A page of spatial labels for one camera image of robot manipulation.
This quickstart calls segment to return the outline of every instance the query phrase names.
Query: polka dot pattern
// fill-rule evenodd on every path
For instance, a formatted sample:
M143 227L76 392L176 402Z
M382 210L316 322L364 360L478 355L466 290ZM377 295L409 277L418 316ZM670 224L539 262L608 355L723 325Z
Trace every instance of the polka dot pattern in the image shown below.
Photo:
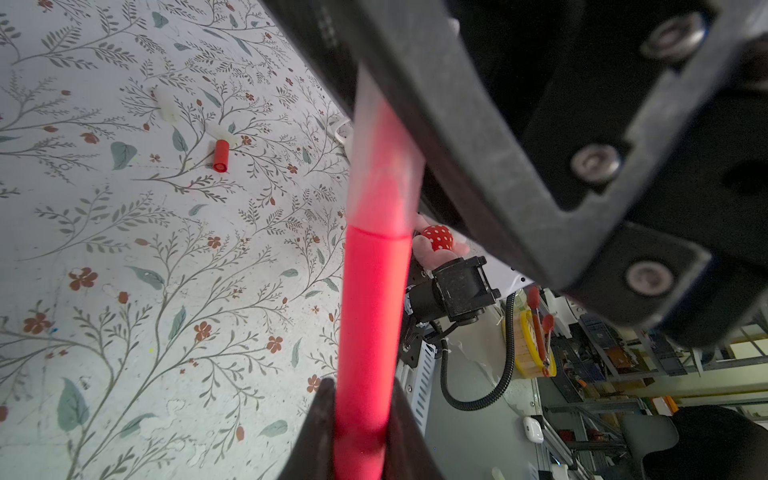
M429 238L434 251L451 250L453 248L453 235L451 235L451 230L445 225L426 227L422 235Z

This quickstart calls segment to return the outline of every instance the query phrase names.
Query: white computer mouse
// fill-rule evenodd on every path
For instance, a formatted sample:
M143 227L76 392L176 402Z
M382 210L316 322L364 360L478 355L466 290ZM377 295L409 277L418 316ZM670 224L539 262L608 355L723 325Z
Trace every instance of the white computer mouse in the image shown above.
M541 430L541 425L532 417L525 417L523 419L523 426L525 427L525 436L528 437L533 443L544 443L544 432Z

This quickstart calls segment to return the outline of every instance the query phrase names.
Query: red flower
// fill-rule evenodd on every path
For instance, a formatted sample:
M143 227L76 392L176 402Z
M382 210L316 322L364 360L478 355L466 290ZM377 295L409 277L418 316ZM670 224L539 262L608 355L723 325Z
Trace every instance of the red flower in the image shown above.
M97 144L98 143L98 137L94 134L81 134L81 137L85 139L86 144Z
M310 386L306 387L307 392L312 393L320 388L320 379L317 378L317 375L312 375L312 378L307 379L306 381L310 384Z
M202 342L210 336L210 325L208 325L208 322L200 322L200 325L194 326L194 331L197 332L194 339L198 342Z
M26 333L31 332L32 335L37 335L44 329L50 328L50 326L51 322L47 321L45 319L45 314L40 312L35 314L35 318L28 318L24 320L24 331Z
M266 345L266 349L272 353L278 353L281 349L283 349L283 347L280 345L282 341L282 336L278 336L277 338L271 336L270 341Z
M85 267L80 275L69 273L69 278L72 279L69 288L77 292L81 286L92 287L97 276L98 273L91 271L88 267Z

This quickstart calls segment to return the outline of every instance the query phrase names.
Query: green leaf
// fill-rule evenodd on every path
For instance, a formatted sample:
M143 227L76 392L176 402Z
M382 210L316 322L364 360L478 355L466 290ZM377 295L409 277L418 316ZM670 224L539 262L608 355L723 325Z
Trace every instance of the green leaf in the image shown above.
M112 142L109 149L112 151L112 158L114 158L112 170L123 170L137 153L136 147L126 145L121 141Z
M323 282L325 282L328 288L330 288L334 292L339 291L339 287L337 287L336 284L333 282L333 280L331 280L330 278L326 278L325 280L323 280Z
M171 137L174 141L174 148L178 151L187 151L187 142L184 141L184 137L181 136L179 130L174 127L174 134Z
M296 345L293 346L293 351L291 352L290 364L293 366L293 368L296 368L296 366L299 365L299 345L300 344L301 344L301 339L299 339L299 341L296 342Z
M172 340L176 335L179 334L181 331L181 327L184 325L184 320L187 319L187 309L184 308L184 305L181 306L181 310L179 310L179 313L176 314L174 317L174 323L170 326L170 333L168 334L168 339Z
M125 438L129 436L131 433L136 432L139 429L139 424L141 423L141 420L150 419L156 416L157 415L155 415L154 413L144 413L142 415L139 415L135 419L125 424L125 427L123 427L123 429L120 431L120 438Z
M221 35L217 34L215 31L208 30L207 28L203 28L203 31L208 33L208 34L213 35L214 37L218 37L218 38L221 38L222 40L224 40L224 37L222 37Z
M201 208L203 208L203 207L205 207L206 205L207 205L207 204L200 204L200 205L195 205L194 207L192 207L192 208L190 209L190 217L194 217L195 215L197 215L198 213L200 213L200 209L201 209Z
M157 12L152 12L152 19L154 20L154 26L157 28L163 28L168 24L168 19Z
M216 105L218 108L221 108L221 102L219 101L219 99L218 99L218 98L216 98L216 97L214 97L213 95L209 94L208 92L206 92L206 91L205 91L205 90L203 90L202 88L201 88L201 90L203 91L203 93L205 93L205 96L206 96L206 97L208 97L208 100L210 100L210 101L211 101L211 103L213 103L214 105Z
M278 420L274 423L270 423L259 433L259 437L264 435L265 437L277 437L288 431L288 422L285 420Z
M235 39L237 44L240 46L240 48L242 48L248 54L248 56L253 57L253 55L250 53L250 50L248 50L248 47L245 46L245 42L240 40L238 37L233 37L233 38Z
M71 432L88 420L88 405L78 387L70 379L64 379L64 389L58 398L56 413L58 426L65 432Z
M163 277L160 276L157 272L152 270L145 270L137 266L126 266L133 270L134 273L136 273L136 276L139 278L139 280L145 283L149 283L155 290L162 290L165 282L163 281Z

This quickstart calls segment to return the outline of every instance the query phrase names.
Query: silver screw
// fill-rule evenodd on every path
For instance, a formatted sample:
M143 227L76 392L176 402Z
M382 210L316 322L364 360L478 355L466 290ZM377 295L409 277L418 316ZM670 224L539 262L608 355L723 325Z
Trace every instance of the silver screw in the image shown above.
M581 180L602 185L619 173L621 156L611 145L589 144L571 159L571 170Z
M674 285L672 271L651 260L636 262L627 269L627 284L640 295L659 296Z
M640 53L651 60L677 63L690 57L705 36L707 24L699 12L673 17L651 32L640 46Z

